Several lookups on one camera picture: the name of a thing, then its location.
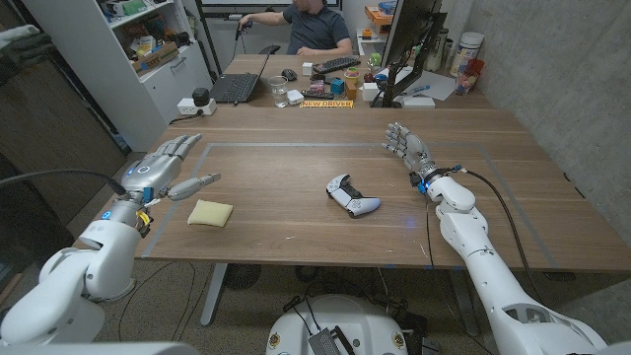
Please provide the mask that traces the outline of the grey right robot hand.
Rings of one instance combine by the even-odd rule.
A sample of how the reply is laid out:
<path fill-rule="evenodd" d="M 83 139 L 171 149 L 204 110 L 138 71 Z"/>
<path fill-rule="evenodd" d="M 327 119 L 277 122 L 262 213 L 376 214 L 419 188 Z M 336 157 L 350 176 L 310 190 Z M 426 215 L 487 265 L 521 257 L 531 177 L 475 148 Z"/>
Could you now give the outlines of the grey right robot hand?
<path fill-rule="evenodd" d="M 387 142 L 382 147 L 401 158 L 404 166 L 412 173 L 418 174 L 426 182 L 440 174 L 428 146 L 407 127 L 398 122 L 389 123 L 386 138 Z"/>

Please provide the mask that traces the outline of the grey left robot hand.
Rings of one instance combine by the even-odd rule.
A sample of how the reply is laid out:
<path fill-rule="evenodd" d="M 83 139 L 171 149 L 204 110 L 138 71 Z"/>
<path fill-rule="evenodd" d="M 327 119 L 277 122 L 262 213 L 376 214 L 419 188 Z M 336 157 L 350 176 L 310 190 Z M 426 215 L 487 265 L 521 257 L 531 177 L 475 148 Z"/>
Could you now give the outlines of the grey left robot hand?
<path fill-rule="evenodd" d="M 153 200 L 163 197 L 171 201 L 184 200 L 203 186 L 219 180 L 220 174 L 211 174 L 172 185 L 181 172 L 183 160 L 201 137 L 201 134 L 179 136 L 134 162 L 120 181 L 126 194 L 112 202 L 103 219 L 136 227 L 139 222 L 137 212 L 145 212 L 146 205 Z"/>

